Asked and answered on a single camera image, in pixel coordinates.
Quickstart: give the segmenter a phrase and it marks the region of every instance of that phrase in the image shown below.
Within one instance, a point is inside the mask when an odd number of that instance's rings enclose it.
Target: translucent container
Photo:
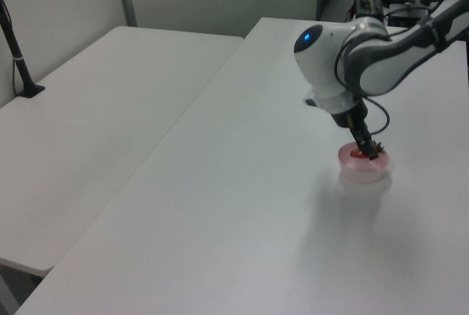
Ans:
[[[353,157],[350,153],[357,149],[355,142],[345,144],[339,149],[339,165],[343,178],[357,183],[373,183],[384,174],[389,164],[387,152],[378,154],[378,158]]]

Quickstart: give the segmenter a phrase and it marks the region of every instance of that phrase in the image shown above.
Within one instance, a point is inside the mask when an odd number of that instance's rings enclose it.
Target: white robotic arm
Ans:
[[[469,32],[469,0],[443,0],[416,26],[389,34],[374,18],[334,27],[312,26],[295,43],[295,58],[312,85],[309,105],[323,108],[348,127],[370,159],[375,145],[364,122],[363,98],[398,86],[415,68]]]

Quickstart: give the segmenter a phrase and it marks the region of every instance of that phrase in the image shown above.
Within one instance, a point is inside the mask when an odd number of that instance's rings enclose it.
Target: floor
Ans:
[[[354,0],[322,0],[321,21],[344,22]]]

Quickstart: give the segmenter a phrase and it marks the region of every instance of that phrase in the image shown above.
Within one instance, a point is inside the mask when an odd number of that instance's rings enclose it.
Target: black stand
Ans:
[[[21,53],[18,42],[16,41],[15,34],[13,33],[12,21],[10,19],[10,14],[8,13],[7,5],[5,5],[4,0],[0,0],[0,25],[7,39],[8,46],[13,55],[13,60],[16,63],[18,72],[23,79],[23,91],[18,94],[20,97],[33,97],[36,94],[41,93],[45,89],[44,86],[38,86],[35,84],[31,76],[29,75],[28,67]]]

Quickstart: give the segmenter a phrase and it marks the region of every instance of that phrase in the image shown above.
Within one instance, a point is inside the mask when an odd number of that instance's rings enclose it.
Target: white desk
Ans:
[[[464,46],[379,98],[391,174],[346,185],[351,135],[302,104],[312,24],[262,19],[18,315],[465,314]]]
[[[0,110],[0,264],[45,275],[242,39],[120,27]]]

